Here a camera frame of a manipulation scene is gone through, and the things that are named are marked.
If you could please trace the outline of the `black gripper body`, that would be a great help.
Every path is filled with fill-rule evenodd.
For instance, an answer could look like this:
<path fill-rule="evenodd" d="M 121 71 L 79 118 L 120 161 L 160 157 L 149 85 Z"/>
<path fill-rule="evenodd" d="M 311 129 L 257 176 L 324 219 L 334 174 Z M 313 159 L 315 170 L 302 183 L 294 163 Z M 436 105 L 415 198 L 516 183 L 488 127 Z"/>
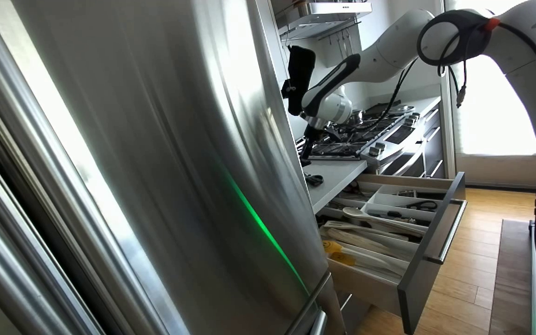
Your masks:
<path fill-rule="evenodd" d="M 317 142 L 321 138 L 321 135 L 322 135 L 322 131 L 313 127 L 313 125 L 307 125 L 306 133 L 304 133 L 307 144 Z"/>

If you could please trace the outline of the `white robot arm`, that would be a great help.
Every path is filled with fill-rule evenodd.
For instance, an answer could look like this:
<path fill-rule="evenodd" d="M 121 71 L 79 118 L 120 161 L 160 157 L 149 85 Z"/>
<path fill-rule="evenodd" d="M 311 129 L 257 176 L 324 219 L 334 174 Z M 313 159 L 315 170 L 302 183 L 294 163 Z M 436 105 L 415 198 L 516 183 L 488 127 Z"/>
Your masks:
<path fill-rule="evenodd" d="M 523 103 L 536 137 L 536 0 L 522 0 L 501 16 L 449 10 L 441 16 L 410 12 L 369 49 L 345 58 L 319 85 L 291 105 L 321 131 L 330 122 L 326 107 L 343 103 L 339 88 L 350 83 L 384 83 L 414 60 L 432 68 L 477 57 L 492 58 Z"/>

